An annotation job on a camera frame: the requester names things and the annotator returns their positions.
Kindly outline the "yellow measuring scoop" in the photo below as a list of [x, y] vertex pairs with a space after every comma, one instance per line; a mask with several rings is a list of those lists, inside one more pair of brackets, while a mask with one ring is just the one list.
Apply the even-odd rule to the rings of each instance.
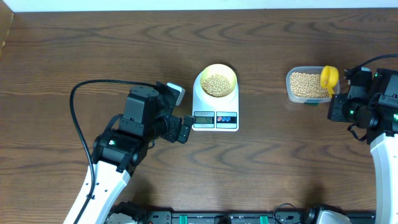
[[335, 92], [333, 88], [336, 86], [339, 80], [339, 73], [336, 67], [324, 66], [320, 74], [320, 86], [328, 91], [329, 97], [331, 98]]

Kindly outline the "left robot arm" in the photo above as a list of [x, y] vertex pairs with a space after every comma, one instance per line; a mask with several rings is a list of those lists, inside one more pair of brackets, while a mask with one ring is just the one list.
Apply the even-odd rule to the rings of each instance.
[[104, 223], [156, 139], [187, 142], [195, 118], [172, 114], [184, 94], [173, 83], [130, 89], [124, 113], [114, 116], [93, 143], [85, 181], [65, 223]]

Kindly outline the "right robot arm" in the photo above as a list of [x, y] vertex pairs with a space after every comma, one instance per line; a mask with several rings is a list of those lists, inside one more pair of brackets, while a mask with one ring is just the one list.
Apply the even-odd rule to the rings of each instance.
[[345, 71], [347, 93], [334, 94], [328, 119], [349, 123], [355, 139], [370, 146], [376, 171], [376, 223], [397, 223], [397, 72]]

